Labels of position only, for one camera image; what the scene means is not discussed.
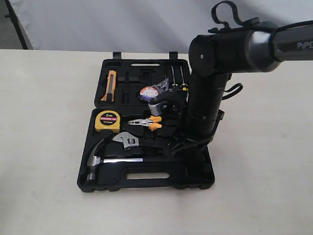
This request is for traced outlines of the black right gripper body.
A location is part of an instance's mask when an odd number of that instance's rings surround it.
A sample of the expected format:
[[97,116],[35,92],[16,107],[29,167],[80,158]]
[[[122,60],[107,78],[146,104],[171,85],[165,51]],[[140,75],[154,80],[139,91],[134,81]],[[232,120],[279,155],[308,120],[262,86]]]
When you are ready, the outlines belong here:
[[183,133],[177,132],[169,139],[163,148],[163,155],[167,158],[173,158],[177,153],[190,149],[196,148],[203,145],[208,145],[212,142],[216,129],[210,132],[206,136],[188,136]]

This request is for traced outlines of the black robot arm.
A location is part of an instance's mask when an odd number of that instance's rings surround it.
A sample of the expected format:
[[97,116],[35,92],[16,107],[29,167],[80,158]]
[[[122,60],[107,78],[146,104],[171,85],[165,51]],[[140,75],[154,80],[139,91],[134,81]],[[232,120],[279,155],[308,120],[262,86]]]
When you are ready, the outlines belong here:
[[198,35],[189,46],[188,99],[178,132],[166,144],[167,157],[208,144],[215,132],[227,81],[234,73],[271,72],[284,61],[313,58],[312,21],[270,27],[267,22]]

